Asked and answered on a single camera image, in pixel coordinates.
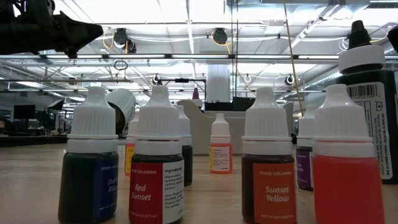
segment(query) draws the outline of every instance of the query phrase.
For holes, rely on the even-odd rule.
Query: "ceiling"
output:
[[[238,2],[238,7],[236,3],[231,7],[231,2],[224,0],[55,0],[54,14],[63,11],[74,20],[103,26],[104,36],[82,48],[78,54],[124,54],[123,50],[114,45],[109,48],[112,45],[113,33],[121,27],[127,29],[128,36],[136,44],[137,54],[228,55],[228,51],[238,55],[289,54],[289,33],[284,23],[283,4],[263,4],[260,0]],[[342,53],[348,46],[348,40],[345,38],[350,32],[351,23],[359,19],[363,20],[372,40],[375,41],[374,44],[382,45],[387,54],[395,54],[385,37],[388,30],[398,22],[396,1],[379,3],[378,1],[346,0],[347,5],[331,6],[327,4],[327,0],[287,0],[287,2],[295,3],[287,5],[294,55]],[[211,33],[217,27],[225,29],[229,38],[228,42],[231,42],[229,46],[217,45],[212,40]],[[53,50],[42,53],[60,54]],[[116,79],[116,74],[118,74],[117,79],[122,80],[126,77],[134,83],[108,82],[100,83],[100,85],[108,89],[127,88],[134,91],[150,89],[152,78],[156,74],[160,78],[206,78],[209,63],[228,64],[231,75],[233,72],[231,60],[217,62],[195,59],[129,59],[126,61],[130,64],[129,68],[121,72],[113,67],[114,60],[100,59],[40,61],[14,58],[3,60],[7,63],[3,65],[5,68],[12,68],[16,76],[28,80],[48,78],[49,75],[54,80],[71,77],[110,80]],[[306,83],[314,83],[318,77],[335,69],[336,63],[337,60],[328,63],[297,61],[295,72],[299,78],[300,88],[306,89]],[[255,90],[262,86],[272,86],[275,90],[292,89],[292,86],[286,86],[284,83],[284,78],[293,73],[289,62],[238,60],[237,68],[243,77],[247,77],[246,81],[250,80],[245,84],[244,79],[239,78],[239,90]],[[11,77],[12,75],[13,73],[0,72],[0,77],[4,79],[15,78]],[[44,89],[84,90],[90,84],[43,83],[43,85],[45,85]],[[171,99],[181,100],[190,98],[191,90],[197,85],[193,82],[170,82],[167,86],[173,90],[187,90],[170,93]],[[12,87],[31,86],[13,83]],[[312,85],[311,89],[322,90],[322,82]],[[63,96],[70,94],[69,92],[61,93]],[[246,96],[247,93],[242,91],[239,94]],[[278,98],[283,94],[276,93]],[[78,96],[84,98],[85,92],[79,92]],[[144,93],[136,93],[136,96],[142,104],[149,99]],[[200,97],[204,99],[204,92],[200,91]]]

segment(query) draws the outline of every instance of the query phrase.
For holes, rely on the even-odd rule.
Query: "blue label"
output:
[[[103,159],[95,162],[93,186],[93,219],[100,220],[113,215],[118,202],[119,159]]]

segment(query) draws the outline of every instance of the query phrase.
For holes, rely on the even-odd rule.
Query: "red label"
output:
[[[253,180],[256,223],[297,222],[294,163],[253,164]]]
[[[131,223],[162,223],[163,164],[131,164],[130,207]]]

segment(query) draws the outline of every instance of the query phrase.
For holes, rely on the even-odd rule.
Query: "table surface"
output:
[[[58,223],[62,157],[66,144],[0,148],[0,223]],[[182,223],[244,223],[241,160],[232,174],[211,174],[208,157],[193,159],[193,184],[185,188]],[[118,207],[105,223],[129,223],[129,178],[120,160]],[[383,185],[386,223],[398,221],[398,185]],[[298,223],[315,224],[313,193],[297,190]]]

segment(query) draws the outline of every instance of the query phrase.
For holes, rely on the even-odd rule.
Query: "dropper bottle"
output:
[[[229,124],[224,119],[223,113],[218,113],[216,120],[211,124],[209,164],[211,173],[232,173],[231,135],[229,134]]]
[[[303,190],[313,191],[312,144],[316,105],[307,105],[304,117],[298,121],[296,150],[297,185]]]
[[[178,109],[164,86],[153,86],[140,109],[130,175],[129,220],[134,224],[180,223],[184,159]]]
[[[242,214],[248,224],[297,223],[295,170],[286,112],[272,88],[257,89],[246,111],[242,155]]]
[[[98,223],[113,217],[118,199],[118,140],[115,110],[105,89],[89,87],[73,113],[63,157],[58,220]]]
[[[355,21],[349,48],[340,54],[342,76],[337,84],[347,85],[351,99],[365,111],[369,135],[373,138],[383,184],[398,184],[397,88],[392,70],[385,69],[381,45],[372,45],[362,21]]]
[[[190,120],[184,112],[184,106],[176,105],[178,119],[180,120],[180,135],[182,145],[182,156],[184,157],[184,186],[192,184],[193,174],[193,150]]]
[[[124,174],[130,176],[131,158],[134,155],[134,148],[136,146],[135,136],[138,133],[138,119],[139,112],[136,112],[134,119],[129,122],[129,130],[126,138],[126,151],[124,153]]]
[[[363,108],[346,85],[326,88],[315,111],[315,216],[322,224],[383,224],[379,163]]]

